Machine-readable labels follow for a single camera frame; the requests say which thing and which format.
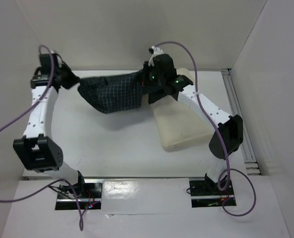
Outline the dark checked pillowcase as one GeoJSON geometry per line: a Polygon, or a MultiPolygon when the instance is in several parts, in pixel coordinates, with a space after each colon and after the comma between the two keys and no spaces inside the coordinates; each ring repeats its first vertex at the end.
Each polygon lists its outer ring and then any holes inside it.
{"type": "Polygon", "coordinates": [[[104,114],[138,109],[143,99],[143,71],[82,78],[78,93],[104,114]]]}

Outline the cream pillow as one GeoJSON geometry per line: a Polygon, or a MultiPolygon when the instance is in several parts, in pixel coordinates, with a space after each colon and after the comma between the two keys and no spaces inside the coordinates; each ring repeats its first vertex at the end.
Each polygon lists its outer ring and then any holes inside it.
{"type": "Polygon", "coordinates": [[[175,151],[197,142],[207,143],[213,130],[186,105],[166,96],[151,104],[163,149],[175,151]]]}

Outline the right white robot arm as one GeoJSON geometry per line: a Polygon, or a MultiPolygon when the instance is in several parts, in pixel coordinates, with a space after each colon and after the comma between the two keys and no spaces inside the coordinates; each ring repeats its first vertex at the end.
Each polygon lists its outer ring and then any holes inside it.
{"type": "Polygon", "coordinates": [[[243,143],[243,119],[223,111],[198,90],[197,80],[178,74],[173,59],[160,48],[151,48],[150,59],[144,63],[144,85],[155,87],[148,94],[148,103],[155,104],[169,96],[191,109],[214,129],[209,142],[211,165],[205,175],[209,194],[224,191],[230,184],[230,156],[243,143]]]}

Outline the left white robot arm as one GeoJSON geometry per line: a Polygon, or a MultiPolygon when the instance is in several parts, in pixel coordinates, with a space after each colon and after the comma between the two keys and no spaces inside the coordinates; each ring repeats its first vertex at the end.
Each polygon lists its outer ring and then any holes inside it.
{"type": "Polygon", "coordinates": [[[13,148],[28,171],[45,173],[60,179],[63,192],[75,198],[82,197],[86,185],[81,172],[64,162],[61,147],[52,139],[52,118],[59,90],[71,89],[79,83],[70,67],[55,52],[39,55],[38,67],[30,81],[32,110],[27,127],[13,148]]]}

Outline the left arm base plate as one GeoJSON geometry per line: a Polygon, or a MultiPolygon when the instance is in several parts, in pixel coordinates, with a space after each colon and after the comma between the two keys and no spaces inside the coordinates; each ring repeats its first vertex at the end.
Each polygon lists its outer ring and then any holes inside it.
{"type": "MultiPolygon", "coordinates": [[[[85,180],[83,191],[76,191],[81,210],[101,209],[102,187],[103,180],[85,180]]],[[[57,193],[55,210],[77,210],[76,199],[70,188],[58,185],[52,186],[51,189],[57,193]]]]}

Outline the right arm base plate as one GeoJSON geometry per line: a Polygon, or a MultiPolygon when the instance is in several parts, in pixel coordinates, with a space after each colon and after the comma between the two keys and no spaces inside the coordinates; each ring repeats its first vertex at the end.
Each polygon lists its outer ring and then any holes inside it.
{"type": "Polygon", "coordinates": [[[225,191],[220,191],[215,184],[210,184],[204,178],[189,179],[186,192],[191,196],[192,208],[236,206],[232,182],[225,191]]]}

